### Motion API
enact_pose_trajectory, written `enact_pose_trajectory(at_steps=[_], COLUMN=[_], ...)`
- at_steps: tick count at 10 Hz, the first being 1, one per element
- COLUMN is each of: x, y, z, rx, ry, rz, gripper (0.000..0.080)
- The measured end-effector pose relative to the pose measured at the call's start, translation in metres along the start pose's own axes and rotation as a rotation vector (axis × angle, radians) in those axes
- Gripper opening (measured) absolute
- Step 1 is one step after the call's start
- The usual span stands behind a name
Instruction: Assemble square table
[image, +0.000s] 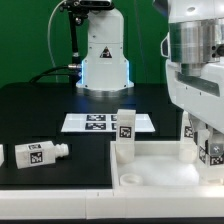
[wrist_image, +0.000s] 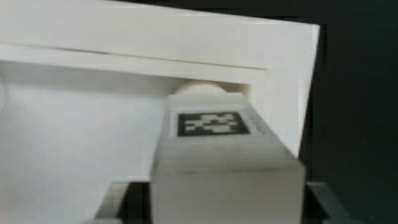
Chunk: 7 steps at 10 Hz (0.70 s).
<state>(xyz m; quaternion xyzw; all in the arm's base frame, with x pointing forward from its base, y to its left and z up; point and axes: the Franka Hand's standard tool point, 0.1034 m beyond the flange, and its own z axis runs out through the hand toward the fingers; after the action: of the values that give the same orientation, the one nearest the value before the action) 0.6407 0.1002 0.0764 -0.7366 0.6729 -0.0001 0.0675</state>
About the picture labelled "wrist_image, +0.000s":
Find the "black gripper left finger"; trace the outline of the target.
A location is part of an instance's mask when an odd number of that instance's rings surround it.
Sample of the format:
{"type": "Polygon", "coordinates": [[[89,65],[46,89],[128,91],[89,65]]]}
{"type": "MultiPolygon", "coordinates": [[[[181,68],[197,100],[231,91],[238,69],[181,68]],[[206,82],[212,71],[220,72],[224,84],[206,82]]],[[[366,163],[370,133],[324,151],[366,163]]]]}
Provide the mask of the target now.
{"type": "Polygon", "coordinates": [[[148,182],[116,182],[110,185],[87,224],[153,224],[148,182]]]}

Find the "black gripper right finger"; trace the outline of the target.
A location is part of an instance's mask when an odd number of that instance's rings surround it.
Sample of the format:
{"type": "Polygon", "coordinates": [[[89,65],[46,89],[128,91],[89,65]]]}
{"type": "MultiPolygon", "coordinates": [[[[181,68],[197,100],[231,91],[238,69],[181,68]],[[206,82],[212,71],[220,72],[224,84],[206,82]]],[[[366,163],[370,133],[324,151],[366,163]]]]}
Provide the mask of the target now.
{"type": "Polygon", "coordinates": [[[324,182],[306,183],[302,224],[356,224],[356,219],[324,182]]]}

